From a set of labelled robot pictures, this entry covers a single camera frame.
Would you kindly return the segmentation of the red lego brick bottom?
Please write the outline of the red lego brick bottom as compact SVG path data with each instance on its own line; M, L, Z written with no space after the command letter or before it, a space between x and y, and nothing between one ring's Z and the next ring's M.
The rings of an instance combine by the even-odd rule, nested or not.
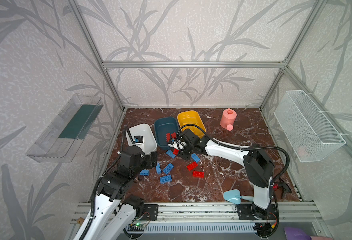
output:
M204 178L204 172L193 171L193 177L203 179Z

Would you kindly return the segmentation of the blue lego brick diagonal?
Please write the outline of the blue lego brick diagonal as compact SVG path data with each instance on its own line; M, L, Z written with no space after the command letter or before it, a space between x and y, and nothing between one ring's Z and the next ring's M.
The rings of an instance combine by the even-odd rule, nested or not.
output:
M168 174L172 171L173 168L174 168L174 165L171 164L171 163L169 163L169 164L163 169L163 173L164 173L165 175L168 175Z

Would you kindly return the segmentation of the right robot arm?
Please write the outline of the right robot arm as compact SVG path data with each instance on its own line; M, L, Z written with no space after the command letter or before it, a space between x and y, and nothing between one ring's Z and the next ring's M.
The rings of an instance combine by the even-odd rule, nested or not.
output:
M243 166L248 180L254 186L252 214L260 220L269 214L273 185L287 171L291 161L289 153L283 148L259 145L238 146L225 143L212 138L194 124L186 124L179 128L173 148L179 150L179 156L184 160L189 160L192 154L203 154L220 157ZM286 158L283 169L276 175L274 174L275 164L266 153L267 150L279 151Z

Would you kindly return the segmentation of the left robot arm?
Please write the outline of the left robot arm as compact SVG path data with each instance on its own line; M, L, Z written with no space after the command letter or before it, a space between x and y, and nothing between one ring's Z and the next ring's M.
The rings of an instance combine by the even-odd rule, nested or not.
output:
M157 143L147 124L126 128L122 140L128 146L121 145L117 168L97 180L90 211L76 240L116 240L130 223L145 214L143 199L125 195L141 171L157 166Z

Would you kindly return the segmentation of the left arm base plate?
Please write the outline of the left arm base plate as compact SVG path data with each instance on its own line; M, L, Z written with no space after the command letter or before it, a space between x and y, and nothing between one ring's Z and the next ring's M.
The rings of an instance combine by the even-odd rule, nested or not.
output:
M143 204L137 209L137 221L156 221L159 213L158 204Z

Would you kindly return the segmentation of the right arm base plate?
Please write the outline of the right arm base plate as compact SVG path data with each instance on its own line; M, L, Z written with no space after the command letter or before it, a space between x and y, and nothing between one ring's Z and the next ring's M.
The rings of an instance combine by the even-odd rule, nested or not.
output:
M243 203L235 206L239 220L272 220L277 217L278 210L275 204L269 204L266 210L255 204Z

